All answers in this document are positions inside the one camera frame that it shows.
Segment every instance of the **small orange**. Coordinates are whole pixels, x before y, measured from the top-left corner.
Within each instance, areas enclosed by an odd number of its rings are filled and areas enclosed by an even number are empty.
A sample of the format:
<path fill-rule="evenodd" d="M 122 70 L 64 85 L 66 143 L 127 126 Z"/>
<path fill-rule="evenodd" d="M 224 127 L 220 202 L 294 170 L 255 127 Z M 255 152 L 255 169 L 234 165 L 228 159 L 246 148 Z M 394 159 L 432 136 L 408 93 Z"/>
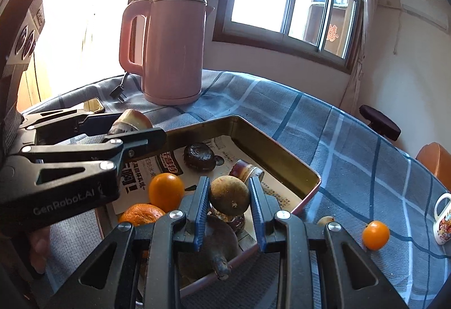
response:
<path fill-rule="evenodd" d="M 362 232 L 362 241 L 370 250 L 379 250 L 390 239 L 390 230 L 380 221 L 372 221 Z"/>
<path fill-rule="evenodd" d="M 119 223 L 128 221 L 133 226 L 148 224 L 157 221 L 165 214 L 163 210 L 157 206 L 147 203 L 137 203 L 130 206 L 119 218 Z"/>
<path fill-rule="evenodd" d="M 158 206 L 164 212 L 176 210 L 184 194 L 185 186 L 182 180 L 171 173 L 161 173 L 155 176 L 149 184 L 150 203 Z"/>

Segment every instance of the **cartoon print mug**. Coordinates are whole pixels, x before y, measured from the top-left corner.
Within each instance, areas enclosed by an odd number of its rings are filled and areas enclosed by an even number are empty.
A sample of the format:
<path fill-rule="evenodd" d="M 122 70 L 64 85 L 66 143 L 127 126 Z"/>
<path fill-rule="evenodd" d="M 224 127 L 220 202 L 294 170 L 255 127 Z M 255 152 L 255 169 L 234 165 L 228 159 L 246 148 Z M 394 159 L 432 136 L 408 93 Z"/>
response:
<path fill-rule="evenodd" d="M 443 211 L 437 215 L 438 204 L 444 199 L 449 199 Z M 437 200 L 434 207 L 434 237 L 439 245 L 444 245 L 451 239 L 451 193 L 444 193 Z"/>

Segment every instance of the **human hand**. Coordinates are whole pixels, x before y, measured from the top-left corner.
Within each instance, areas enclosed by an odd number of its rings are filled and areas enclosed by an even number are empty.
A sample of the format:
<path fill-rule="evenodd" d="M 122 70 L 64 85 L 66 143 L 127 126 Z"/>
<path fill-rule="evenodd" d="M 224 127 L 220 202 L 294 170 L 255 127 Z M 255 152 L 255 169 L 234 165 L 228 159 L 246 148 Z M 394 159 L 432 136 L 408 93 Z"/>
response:
<path fill-rule="evenodd" d="M 28 235 L 30 241 L 30 263 L 37 273 L 44 273 L 50 253 L 50 227 L 36 230 Z"/>

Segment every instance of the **window frame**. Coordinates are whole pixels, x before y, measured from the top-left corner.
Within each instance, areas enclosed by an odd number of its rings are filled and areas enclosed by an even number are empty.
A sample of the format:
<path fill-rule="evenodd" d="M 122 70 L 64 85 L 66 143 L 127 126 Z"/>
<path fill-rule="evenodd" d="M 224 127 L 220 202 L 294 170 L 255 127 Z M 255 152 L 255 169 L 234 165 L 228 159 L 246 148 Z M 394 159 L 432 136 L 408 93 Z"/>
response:
<path fill-rule="evenodd" d="M 358 45 L 358 40 L 356 40 L 358 38 L 357 33 L 361 32 L 361 20 L 359 18 L 362 14 L 362 0 L 353 0 L 355 5 L 350 30 L 347 33 L 344 58 L 340 58 L 324 49 L 328 34 L 328 30 L 325 30 L 325 28 L 328 28 L 330 24 L 333 0 L 325 1 L 325 5 L 327 6 L 323 13 L 317 45 L 312 45 L 303 40 L 288 36 L 295 1 L 286 0 L 284 19 L 282 20 L 280 29 L 281 32 L 274 32 L 248 24 L 232 22 L 231 17 L 235 0 L 219 0 L 213 31 L 213 41 L 270 49 L 303 57 L 333 67 L 342 72 L 350 73 L 356 53 L 355 47 Z"/>

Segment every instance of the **newspaper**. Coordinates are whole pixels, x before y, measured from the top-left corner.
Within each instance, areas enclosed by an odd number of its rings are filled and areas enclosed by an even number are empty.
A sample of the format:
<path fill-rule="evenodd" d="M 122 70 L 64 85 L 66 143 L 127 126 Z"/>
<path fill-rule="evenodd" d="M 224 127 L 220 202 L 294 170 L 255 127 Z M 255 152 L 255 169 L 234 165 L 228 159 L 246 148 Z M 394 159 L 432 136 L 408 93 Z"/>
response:
<path fill-rule="evenodd" d="M 178 175 L 185 185 L 185 194 L 194 193 L 200 176 L 206 175 L 214 180 L 222 175 L 228 175 L 239 159 L 258 166 L 265 172 L 262 180 L 263 190 L 266 194 L 276 197 L 281 209 L 292 211 L 302 201 L 299 196 L 239 149 L 230 136 L 220 136 L 204 141 L 204 143 L 213 150 L 216 156 L 216 167 L 208 173 L 200 174 L 186 166 L 183 160 L 184 147 L 158 156 L 126 163 L 120 178 L 120 197 L 113 202 L 115 214 L 121 214 L 135 203 L 149 203 L 147 186 L 159 173 Z M 238 243 L 242 250 L 250 248 L 256 242 L 250 208 L 244 213 L 244 217 L 244 231 L 238 235 Z"/>

